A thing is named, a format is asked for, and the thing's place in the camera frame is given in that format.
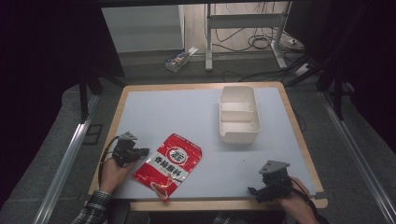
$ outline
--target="person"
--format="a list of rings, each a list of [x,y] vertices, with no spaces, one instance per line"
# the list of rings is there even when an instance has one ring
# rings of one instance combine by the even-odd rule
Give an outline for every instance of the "person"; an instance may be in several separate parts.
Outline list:
[[[131,162],[125,167],[119,167],[114,159],[107,159],[103,167],[100,188],[92,194],[85,207],[72,223],[103,223],[106,220],[111,194],[127,178],[135,165],[136,162]],[[298,178],[291,177],[291,179],[293,188],[299,191],[303,190],[306,195],[310,195],[309,190]],[[276,202],[294,221],[300,224],[318,224],[311,207],[296,193],[292,192],[288,197],[278,198]]]

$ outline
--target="plaid shirt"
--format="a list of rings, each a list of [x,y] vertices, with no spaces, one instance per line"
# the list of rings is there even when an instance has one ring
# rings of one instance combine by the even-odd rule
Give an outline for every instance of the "plaid shirt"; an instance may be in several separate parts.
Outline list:
[[[111,194],[101,190],[94,191],[90,200],[72,223],[103,223],[106,219],[110,199]]]

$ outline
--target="hand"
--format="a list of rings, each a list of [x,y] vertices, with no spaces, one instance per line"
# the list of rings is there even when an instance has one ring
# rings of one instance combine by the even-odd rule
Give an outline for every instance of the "hand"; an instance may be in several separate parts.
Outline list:
[[[298,185],[303,189],[306,195],[309,194],[309,190],[303,185],[303,183],[297,179],[291,177],[292,180],[298,183]],[[291,181],[292,187],[301,191],[300,187],[294,182]],[[315,219],[314,212],[311,207],[306,203],[303,198],[298,196],[295,193],[291,193],[286,198],[279,198],[276,201],[282,206],[283,210],[295,221],[301,224],[318,224],[318,221]]]
[[[114,189],[124,182],[135,165],[136,162],[130,162],[125,167],[119,167],[113,158],[105,161],[100,190],[113,193]]]

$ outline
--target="white plastic bin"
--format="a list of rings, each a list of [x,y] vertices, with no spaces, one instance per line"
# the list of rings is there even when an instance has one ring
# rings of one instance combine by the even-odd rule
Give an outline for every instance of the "white plastic bin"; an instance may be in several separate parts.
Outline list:
[[[224,87],[219,99],[221,140],[229,144],[251,144],[261,129],[254,89]]]

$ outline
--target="red and white packaging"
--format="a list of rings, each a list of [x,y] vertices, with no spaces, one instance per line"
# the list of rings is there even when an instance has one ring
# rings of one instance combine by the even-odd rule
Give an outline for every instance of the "red and white packaging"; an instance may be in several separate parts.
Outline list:
[[[133,176],[166,202],[201,158],[198,146],[172,133]]]

